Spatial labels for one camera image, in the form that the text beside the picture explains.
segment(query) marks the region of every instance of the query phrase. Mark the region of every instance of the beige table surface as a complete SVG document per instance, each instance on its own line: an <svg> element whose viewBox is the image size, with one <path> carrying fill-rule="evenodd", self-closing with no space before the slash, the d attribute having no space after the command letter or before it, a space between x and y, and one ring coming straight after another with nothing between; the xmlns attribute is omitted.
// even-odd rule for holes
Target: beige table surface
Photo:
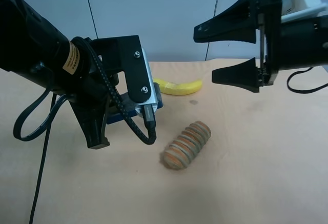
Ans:
<svg viewBox="0 0 328 224"><path fill-rule="evenodd" d="M259 94L211 83L211 70L239 62L151 63L154 77L204 81L195 94L163 95L152 146L119 122L107 126L109 147L87 149L65 104L52 126L34 223L327 223L328 89L294 94L285 84L292 71L280 72ZM292 85L327 81L324 69L315 68ZM5 71L0 90L0 223L28 223L44 135L22 142L12 129L43 90ZM46 117L49 102L25 132ZM186 170L166 169L160 152L196 120L212 129L208 144Z"/></svg>

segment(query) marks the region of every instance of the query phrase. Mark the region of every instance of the label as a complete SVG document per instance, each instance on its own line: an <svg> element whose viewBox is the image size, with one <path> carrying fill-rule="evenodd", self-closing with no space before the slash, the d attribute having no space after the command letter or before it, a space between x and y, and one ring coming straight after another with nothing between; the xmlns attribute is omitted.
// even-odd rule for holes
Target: label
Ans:
<svg viewBox="0 0 328 224"><path fill-rule="evenodd" d="M70 42L70 53L68 54L63 69L70 74L74 74L79 62L80 52L78 51L77 47L72 42Z"/></svg>

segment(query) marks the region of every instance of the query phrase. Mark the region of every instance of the striped cylindrical object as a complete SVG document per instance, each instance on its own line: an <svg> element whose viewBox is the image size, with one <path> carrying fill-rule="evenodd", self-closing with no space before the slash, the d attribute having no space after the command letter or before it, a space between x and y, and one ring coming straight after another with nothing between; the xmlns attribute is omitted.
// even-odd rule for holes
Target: striped cylindrical object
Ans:
<svg viewBox="0 0 328 224"><path fill-rule="evenodd" d="M205 123L191 123L164 151L163 161L171 169L185 169L210 137L211 130Z"/></svg>

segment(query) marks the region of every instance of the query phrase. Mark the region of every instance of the banana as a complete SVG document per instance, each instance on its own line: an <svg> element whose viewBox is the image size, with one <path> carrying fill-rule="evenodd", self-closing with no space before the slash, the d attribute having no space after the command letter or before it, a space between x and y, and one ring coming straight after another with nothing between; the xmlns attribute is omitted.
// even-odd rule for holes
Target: banana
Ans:
<svg viewBox="0 0 328 224"><path fill-rule="evenodd" d="M190 83L175 84L166 82L162 79L153 78L153 82L158 83L161 93L178 96L197 92L202 86L202 81L199 79Z"/></svg>

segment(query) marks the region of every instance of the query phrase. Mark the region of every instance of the screw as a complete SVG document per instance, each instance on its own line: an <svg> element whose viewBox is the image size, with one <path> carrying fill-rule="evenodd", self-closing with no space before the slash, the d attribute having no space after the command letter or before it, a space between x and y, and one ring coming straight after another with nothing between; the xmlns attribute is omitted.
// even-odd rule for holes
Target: screw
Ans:
<svg viewBox="0 0 328 224"><path fill-rule="evenodd" d="M135 57L135 58L139 58L139 57L140 57L140 52L136 51L136 52L134 53L134 57Z"/></svg>
<svg viewBox="0 0 328 224"><path fill-rule="evenodd" d="M147 88L147 87L143 87L143 88L141 89L141 91L142 91L142 93L147 93L147 92L148 92L148 88Z"/></svg>

